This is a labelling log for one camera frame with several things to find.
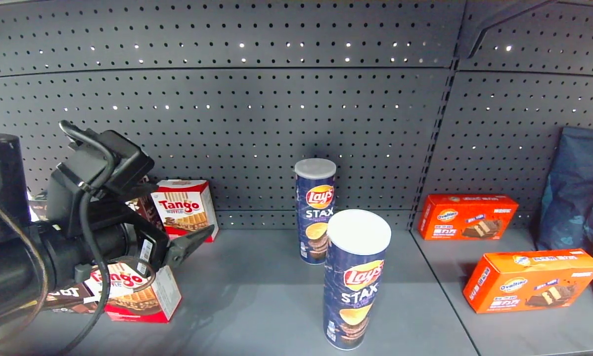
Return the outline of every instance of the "barcode sticker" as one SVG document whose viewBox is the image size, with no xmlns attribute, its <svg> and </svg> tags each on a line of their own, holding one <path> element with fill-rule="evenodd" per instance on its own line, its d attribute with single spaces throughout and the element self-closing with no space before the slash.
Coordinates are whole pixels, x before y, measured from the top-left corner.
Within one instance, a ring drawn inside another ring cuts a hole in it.
<svg viewBox="0 0 593 356">
<path fill-rule="evenodd" d="M 149 261 L 149 257 L 151 257 L 151 249 L 153 248 L 153 243 L 147 239 L 142 242 L 142 250 L 140 251 L 140 259 L 143 261 Z M 144 264 L 138 264 L 138 272 L 145 274 L 147 272 L 147 266 Z"/>
</svg>

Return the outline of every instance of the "white plastic lid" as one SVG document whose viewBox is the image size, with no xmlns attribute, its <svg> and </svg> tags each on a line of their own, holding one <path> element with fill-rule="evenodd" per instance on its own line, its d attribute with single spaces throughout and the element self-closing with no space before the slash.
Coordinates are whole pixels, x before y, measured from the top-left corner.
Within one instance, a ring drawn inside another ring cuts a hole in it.
<svg viewBox="0 0 593 356">
<path fill-rule="evenodd" d="M 334 245 L 354 255 L 374 255 L 391 242 L 391 227 L 380 216 L 360 209 L 335 213 L 327 225 Z"/>
<path fill-rule="evenodd" d="M 308 158 L 294 165 L 296 174 L 307 179 L 324 179 L 335 174 L 335 163 L 323 158 Z"/>
</svg>

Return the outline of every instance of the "chocolate bar image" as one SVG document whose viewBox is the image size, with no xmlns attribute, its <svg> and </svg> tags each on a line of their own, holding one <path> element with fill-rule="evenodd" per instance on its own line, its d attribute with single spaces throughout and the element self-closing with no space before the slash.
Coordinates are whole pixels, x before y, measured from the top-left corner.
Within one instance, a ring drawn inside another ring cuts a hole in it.
<svg viewBox="0 0 593 356">
<path fill-rule="evenodd" d="M 525 305 L 530 307 L 557 307 L 567 302 L 574 294 L 575 286 L 553 286 L 538 295 L 532 295 Z"/>
<path fill-rule="evenodd" d="M 500 229 L 500 220 L 481 220 L 475 225 L 464 228 L 462 235 L 479 239 L 488 239 L 494 237 Z"/>
</svg>

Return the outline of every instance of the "tango wafer box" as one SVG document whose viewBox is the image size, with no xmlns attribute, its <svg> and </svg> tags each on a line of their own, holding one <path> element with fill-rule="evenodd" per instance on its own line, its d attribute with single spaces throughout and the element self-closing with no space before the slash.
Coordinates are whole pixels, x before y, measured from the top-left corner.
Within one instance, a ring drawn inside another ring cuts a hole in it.
<svg viewBox="0 0 593 356">
<path fill-rule="evenodd" d="M 570 306 L 593 280 L 582 249 L 486 253 L 463 295 L 477 313 Z"/>
<path fill-rule="evenodd" d="M 219 232 L 211 192 L 206 180 L 161 180 L 151 194 L 170 239 L 215 225 L 206 242 L 215 241 Z"/>
<path fill-rule="evenodd" d="M 144 289 L 140 287 L 148 280 L 126 264 L 109 265 L 109 275 L 111 291 L 105 312 L 113 321 L 167 323 L 182 300 L 169 266 L 160 268 L 151 286 Z M 93 296 L 84 302 L 98 301 L 102 289 L 100 272 L 92 272 L 85 285 Z"/>
<path fill-rule="evenodd" d="M 418 230 L 425 240 L 496 240 L 516 208 L 506 195 L 430 194 Z"/>
</svg>

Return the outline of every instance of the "wafer image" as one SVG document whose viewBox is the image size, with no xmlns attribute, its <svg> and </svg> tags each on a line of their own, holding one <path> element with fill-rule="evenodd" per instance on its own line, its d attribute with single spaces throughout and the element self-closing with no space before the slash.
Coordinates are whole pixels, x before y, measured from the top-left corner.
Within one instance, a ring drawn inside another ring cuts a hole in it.
<svg viewBox="0 0 593 356">
<path fill-rule="evenodd" d="M 462 235 L 479 239 L 489 239 L 499 232 L 501 225 L 500 220 L 481 220 L 475 225 L 464 228 Z"/>
<path fill-rule="evenodd" d="M 181 228 L 182 230 L 192 232 L 208 226 L 208 219 L 206 218 L 206 212 L 185 216 L 179 219 L 166 217 L 165 226 Z"/>
<path fill-rule="evenodd" d="M 327 223 L 313 223 L 305 229 L 305 234 L 309 239 L 308 244 L 312 248 L 312 250 L 310 250 L 310 256 L 317 260 L 324 259 L 329 246 Z"/>
<path fill-rule="evenodd" d="M 373 304 L 358 309 L 340 309 L 339 315 L 344 321 L 340 325 L 340 328 L 344 332 L 341 338 L 345 343 L 351 344 L 357 342 L 364 336 L 366 326 L 369 323 L 367 315 L 371 310 L 371 306 Z"/>
<path fill-rule="evenodd" d="M 567 302 L 574 294 L 575 286 L 553 286 L 538 295 L 532 295 L 525 304 L 530 307 L 557 307 Z"/>
<path fill-rule="evenodd" d="M 109 303 L 127 309 L 136 315 L 151 315 L 162 311 L 152 288 L 113 298 Z"/>
</svg>

